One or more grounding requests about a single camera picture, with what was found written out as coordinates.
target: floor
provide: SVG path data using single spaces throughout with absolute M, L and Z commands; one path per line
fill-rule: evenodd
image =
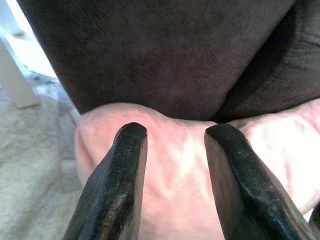
M 0 88 L 0 239 L 59 240 L 81 193 L 79 114 L 59 81 L 29 72 L 40 105 L 18 109 Z

